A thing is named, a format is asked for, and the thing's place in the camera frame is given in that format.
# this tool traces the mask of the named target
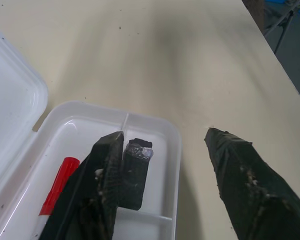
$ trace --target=metal stand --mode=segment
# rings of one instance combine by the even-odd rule
[[[279,41],[275,47],[274,54],[277,54],[277,52],[287,34],[287,31],[289,29],[289,26],[291,24],[291,21],[292,21],[294,15],[295,15],[295,12],[299,11],[299,9],[300,9],[300,0],[297,0],[291,6],[291,8],[278,19],[278,21],[275,24],[271,25],[264,31],[263,36],[266,38],[276,27],[278,27],[278,26],[283,27],[283,32],[282,32],[282,34],[279,38]]]

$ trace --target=red marker cap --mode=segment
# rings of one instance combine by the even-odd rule
[[[79,167],[80,161],[74,157],[66,157],[61,164],[59,171],[54,179],[52,188],[46,197],[44,204],[42,205],[40,215],[51,215],[56,201],[59,198],[62,190],[64,189],[68,178],[75,172]]]

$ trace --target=floor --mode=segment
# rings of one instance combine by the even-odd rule
[[[276,13],[284,13],[288,6],[273,2],[265,3],[264,25],[267,26],[278,19]],[[267,38],[267,42],[274,51],[282,33],[282,27],[277,28]],[[291,22],[287,35],[277,52],[277,58],[300,93],[300,14],[296,14]]]

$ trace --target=white table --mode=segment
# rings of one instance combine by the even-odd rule
[[[0,31],[45,79],[44,117],[80,100],[178,127],[179,240],[237,239],[208,127],[253,142],[300,196],[300,96],[241,0],[2,0]]]

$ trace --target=container lid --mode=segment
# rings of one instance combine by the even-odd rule
[[[47,103],[43,79],[0,34],[0,181]]]

